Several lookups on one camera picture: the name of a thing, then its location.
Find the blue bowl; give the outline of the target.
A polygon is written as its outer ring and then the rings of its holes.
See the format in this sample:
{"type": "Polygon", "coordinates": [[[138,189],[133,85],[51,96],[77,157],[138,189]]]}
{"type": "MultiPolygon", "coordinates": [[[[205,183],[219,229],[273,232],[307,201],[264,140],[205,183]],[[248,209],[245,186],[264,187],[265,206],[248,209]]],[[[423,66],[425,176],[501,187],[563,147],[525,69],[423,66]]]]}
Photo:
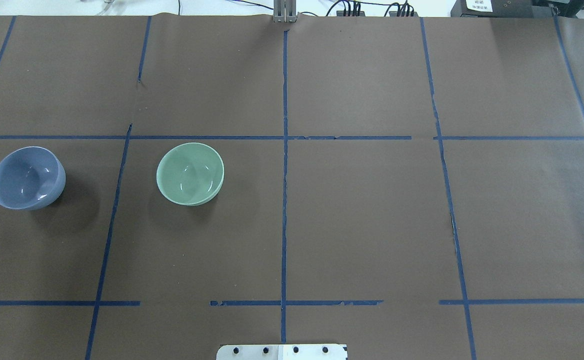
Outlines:
{"type": "Polygon", "coordinates": [[[0,161],[0,206],[35,211],[54,203],[66,186],[59,158],[42,146],[25,146],[0,161]]]}

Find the green bowl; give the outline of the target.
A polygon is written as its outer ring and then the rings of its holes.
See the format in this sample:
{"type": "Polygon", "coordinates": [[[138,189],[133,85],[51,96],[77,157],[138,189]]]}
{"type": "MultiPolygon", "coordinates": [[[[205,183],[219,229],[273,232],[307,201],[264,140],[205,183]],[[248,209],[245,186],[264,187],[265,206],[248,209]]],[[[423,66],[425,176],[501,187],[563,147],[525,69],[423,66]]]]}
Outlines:
{"type": "Polygon", "coordinates": [[[155,184],[168,201],[198,207],[214,199],[225,180],[221,155],[200,142],[187,142],[169,150],[155,171],[155,184]]]}

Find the brown paper table mat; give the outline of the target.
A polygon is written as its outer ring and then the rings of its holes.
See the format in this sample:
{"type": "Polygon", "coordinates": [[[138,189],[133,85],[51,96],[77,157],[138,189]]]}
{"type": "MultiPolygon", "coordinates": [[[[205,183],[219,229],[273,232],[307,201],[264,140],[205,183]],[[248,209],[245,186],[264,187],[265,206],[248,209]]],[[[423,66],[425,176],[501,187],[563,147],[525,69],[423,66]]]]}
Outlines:
{"type": "Polygon", "coordinates": [[[0,205],[0,360],[584,360],[584,19],[0,16],[29,146],[66,183],[0,205]]]}

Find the black connector block far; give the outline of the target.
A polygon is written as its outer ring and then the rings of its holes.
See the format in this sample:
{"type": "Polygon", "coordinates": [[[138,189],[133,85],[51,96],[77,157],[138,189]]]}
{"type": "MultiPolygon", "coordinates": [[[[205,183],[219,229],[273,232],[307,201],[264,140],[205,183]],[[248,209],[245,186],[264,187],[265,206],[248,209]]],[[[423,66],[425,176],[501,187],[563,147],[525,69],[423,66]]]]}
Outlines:
{"type": "Polygon", "coordinates": [[[328,12],[333,12],[337,17],[364,17],[365,12],[362,10],[362,4],[360,1],[339,0],[328,9],[328,12]],[[337,9],[340,3],[343,4],[343,9],[337,9]]]}

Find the black box device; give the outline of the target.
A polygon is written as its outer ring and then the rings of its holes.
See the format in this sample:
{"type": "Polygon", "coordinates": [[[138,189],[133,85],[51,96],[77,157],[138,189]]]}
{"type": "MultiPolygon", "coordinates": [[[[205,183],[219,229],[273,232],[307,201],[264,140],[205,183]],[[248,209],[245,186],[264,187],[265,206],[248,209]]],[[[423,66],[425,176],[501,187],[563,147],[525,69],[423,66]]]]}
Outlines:
{"type": "Polygon", "coordinates": [[[532,0],[457,0],[450,9],[452,18],[552,18],[547,6],[532,0]]]}

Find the aluminium frame post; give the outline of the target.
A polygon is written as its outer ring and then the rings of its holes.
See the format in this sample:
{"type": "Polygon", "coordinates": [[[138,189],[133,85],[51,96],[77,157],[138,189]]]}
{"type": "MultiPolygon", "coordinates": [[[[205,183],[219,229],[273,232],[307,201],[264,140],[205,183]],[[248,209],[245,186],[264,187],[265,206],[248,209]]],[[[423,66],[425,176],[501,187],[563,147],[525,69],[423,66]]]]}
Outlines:
{"type": "Polygon", "coordinates": [[[274,23],[295,23],[298,19],[296,0],[274,0],[273,1],[273,22],[274,23]]]}

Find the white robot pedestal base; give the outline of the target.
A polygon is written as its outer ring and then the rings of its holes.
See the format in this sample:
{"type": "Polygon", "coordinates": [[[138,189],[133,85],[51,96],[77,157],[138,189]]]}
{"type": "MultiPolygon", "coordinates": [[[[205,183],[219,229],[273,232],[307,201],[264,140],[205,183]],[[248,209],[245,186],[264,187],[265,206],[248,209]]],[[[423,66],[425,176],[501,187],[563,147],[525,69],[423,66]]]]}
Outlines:
{"type": "Polygon", "coordinates": [[[217,360],[347,360],[345,344],[227,344],[219,347],[217,360]]]}

